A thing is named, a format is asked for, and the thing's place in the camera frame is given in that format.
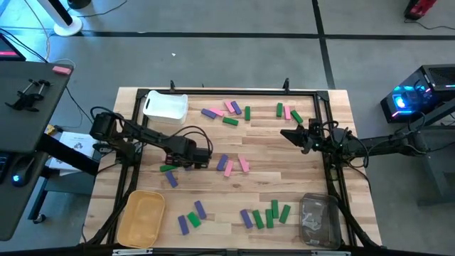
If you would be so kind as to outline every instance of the computer tower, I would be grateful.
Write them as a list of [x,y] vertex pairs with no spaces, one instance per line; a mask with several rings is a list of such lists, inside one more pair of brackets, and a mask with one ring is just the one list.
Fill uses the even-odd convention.
[[389,123],[415,121],[455,97],[455,64],[423,65],[381,100]]

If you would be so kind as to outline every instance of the blue led light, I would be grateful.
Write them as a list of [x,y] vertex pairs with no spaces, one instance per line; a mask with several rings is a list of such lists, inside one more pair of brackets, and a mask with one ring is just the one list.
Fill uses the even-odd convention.
[[403,98],[401,98],[401,97],[396,97],[395,103],[397,103],[398,107],[401,107],[401,108],[406,107],[406,104],[405,104],[405,102],[403,102]]

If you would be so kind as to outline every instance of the white object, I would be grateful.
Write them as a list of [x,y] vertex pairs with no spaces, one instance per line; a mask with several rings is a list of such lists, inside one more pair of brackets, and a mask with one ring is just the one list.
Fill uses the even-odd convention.
[[62,16],[55,10],[50,0],[38,0],[49,16],[54,20],[54,31],[59,36],[72,36],[82,30],[82,21],[76,16],[71,16],[73,22],[67,25]]
[[188,113],[188,96],[163,95],[152,90],[142,112],[154,122],[183,124]]
[[[85,156],[92,157],[93,152],[95,151],[95,149],[93,149],[93,144],[97,143],[97,140],[93,139],[89,134],[63,132],[60,142],[75,151],[84,154]],[[79,169],[55,158],[50,160],[49,168],[60,170],[60,176],[80,171]]]

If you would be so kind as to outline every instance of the green block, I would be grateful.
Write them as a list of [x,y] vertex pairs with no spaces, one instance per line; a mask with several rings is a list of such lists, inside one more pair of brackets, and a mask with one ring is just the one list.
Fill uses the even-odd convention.
[[190,220],[191,224],[193,224],[194,228],[197,228],[200,226],[200,220],[198,216],[194,212],[190,212],[186,217]]
[[273,218],[279,218],[278,200],[272,200],[272,215],[273,215]]
[[267,228],[273,228],[273,213],[272,209],[265,210],[265,218],[267,219]]
[[251,107],[245,107],[245,120],[249,121],[251,119]]
[[277,105],[277,117],[281,117],[283,114],[283,103],[278,103]]
[[159,171],[165,172],[165,171],[169,171],[169,170],[176,169],[176,168],[177,168],[176,166],[163,165],[163,166],[159,167]]
[[285,224],[287,220],[287,216],[289,215],[289,211],[291,210],[291,206],[284,205],[282,215],[279,217],[279,222]]
[[299,116],[299,113],[297,113],[297,111],[292,110],[292,111],[291,111],[291,114],[292,114],[292,117],[293,117],[299,124],[301,124],[301,123],[304,122],[303,119]]
[[232,125],[235,125],[235,126],[237,126],[239,124],[239,120],[232,119],[232,118],[229,118],[229,117],[223,118],[223,122],[226,123],[226,124],[232,124]]
[[264,228],[264,223],[262,222],[261,214],[259,213],[258,210],[253,211],[253,217],[255,217],[257,229]]

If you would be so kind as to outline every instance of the purple block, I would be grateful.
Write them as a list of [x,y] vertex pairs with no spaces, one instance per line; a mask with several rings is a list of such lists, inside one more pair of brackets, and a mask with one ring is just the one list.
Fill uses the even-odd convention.
[[242,114],[242,110],[240,110],[239,105],[235,101],[230,103],[232,107],[234,107],[235,114]]
[[166,178],[168,179],[169,183],[173,188],[177,187],[177,181],[176,178],[173,177],[172,171],[167,171],[164,173],[166,175]]
[[211,112],[210,110],[202,109],[200,112],[203,113],[204,115],[208,116],[211,119],[215,119],[215,117],[216,117],[216,113]]
[[247,210],[241,210],[240,211],[240,214],[242,215],[242,218],[243,218],[243,222],[245,223],[245,225],[247,226],[247,228],[252,228],[253,227],[253,223],[251,222],[251,219],[250,217],[248,216],[248,213],[247,213]]
[[189,234],[190,230],[188,229],[184,215],[178,217],[178,224],[180,224],[180,229],[182,229],[182,235]]
[[202,203],[200,201],[194,202],[194,206],[196,210],[198,210],[199,218],[201,220],[205,220],[207,218],[207,214],[205,214],[204,207],[202,207]]
[[228,156],[227,154],[223,154],[221,156],[221,159],[220,161],[218,162],[218,165],[216,166],[216,169],[219,170],[219,171],[224,171],[225,169],[225,164],[226,164],[226,161],[228,160]]

